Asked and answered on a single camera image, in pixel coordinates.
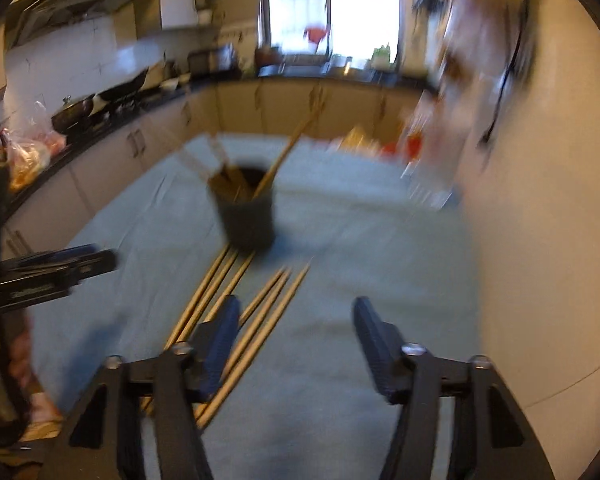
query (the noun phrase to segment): window pane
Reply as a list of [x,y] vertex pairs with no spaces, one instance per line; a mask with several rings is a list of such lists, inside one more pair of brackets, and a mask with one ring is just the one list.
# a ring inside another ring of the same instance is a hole
[[[307,28],[326,28],[326,0],[269,0],[271,43],[284,52],[316,52],[314,44],[305,37]],[[318,46],[325,53],[327,40]]]
[[399,29],[400,0],[331,0],[334,54],[370,59],[388,43],[394,61]]

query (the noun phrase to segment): black countertop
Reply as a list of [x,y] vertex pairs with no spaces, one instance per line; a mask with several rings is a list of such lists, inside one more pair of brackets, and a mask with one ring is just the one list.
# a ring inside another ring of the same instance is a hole
[[296,78],[316,78],[346,84],[365,84],[380,88],[403,89],[403,90],[418,90],[435,93],[436,89],[430,85],[425,77],[408,77],[401,76],[395,73],[379,72],[376,70],[368,70],[364,72],[352,72],[347,75],[338,73],[327,73],[322,67],[315,66],[267,66],[260,70],[255,75],[242,74],[240,71],[230,71],[224,73],[213,74],[203,78],[199,78],[189,83],[189,88],[178,88],[177,90],[165,93],[150,102],[143,103],[141,107],[132,110],[120,117],[116,117],[109,121],[106,126],[94,132],[87,132],[80,137],[77,137],[73,142],[54,158],[51,159],[49,167],[46,168],[37,177],[32,184],[20,190],[11,196],[11,199],[6,207],[5,220],[8,220],[24,204],[45,182],[53,177],[58,171],[62,170],[72,160],[77,158],[81,153],[86,152],[91,146],[98,143],[108,135],[127,126],[135,121],[142,112],[149,112],[160,106],[163,106],[175,99],[186,95],[187,91],[195,92],[203,89],[210,84],[218,82],[240,82],[254,81],[259,78],[280,78],[283,80],[293,81]]

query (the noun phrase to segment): screw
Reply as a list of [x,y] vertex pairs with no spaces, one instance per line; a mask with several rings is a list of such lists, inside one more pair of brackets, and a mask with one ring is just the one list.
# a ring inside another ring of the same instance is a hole
[[117,370],[118,368],[120,368],[121,364],[122,364],[122,357],[120,357],[119,355],[112,355],[112,356],[104,359],[104,365],[109,370]]
[[402,353],[410,356],[419,356],[424,354],[427,351],[424,346],[419,345],[418,343],[405,343],[402,345]]
[[171,351],[176,355],[186,355],[191,352],[191,346],[189,343],[183,341],[181,343],[176,343],[171,347]]
[[492,366],[491,360],[486,355],[474,356],[471,362],[478,370],[488,370]]

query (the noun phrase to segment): window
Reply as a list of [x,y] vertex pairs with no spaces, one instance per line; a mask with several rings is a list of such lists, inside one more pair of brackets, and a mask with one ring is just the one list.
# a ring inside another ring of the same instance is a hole
[[269,0],[267,39],[286,54],[341,54],[369,59],[398,50],[400,0]]

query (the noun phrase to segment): blue tablecloth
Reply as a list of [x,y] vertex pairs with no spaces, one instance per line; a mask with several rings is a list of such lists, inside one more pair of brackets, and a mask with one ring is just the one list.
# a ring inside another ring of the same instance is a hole
[[[270,161],[285,139],[224,136],[230,155]],[[186,148],[207,164],[204,139]],[[377,478],[398,409],[375,393],[351,323],[352,300],[434,354],[478,353],[477,273],[458,208],[411,205],[401,168],[301,143],[276,179],[278,238],[236,290],[246,304],[283,264],[307,279],[205,431],[215,478]],[[224,244],[205,185],[177,154],[104,208],[72,245],[120,252],[120,268],[31,309],[34,367],[62,410],[110,354],[155,356]],[[443,407],[448,422],[450,407]],[[144,425],[149,478],[158,478]],[[443,478],[448,431],[440,437]]]

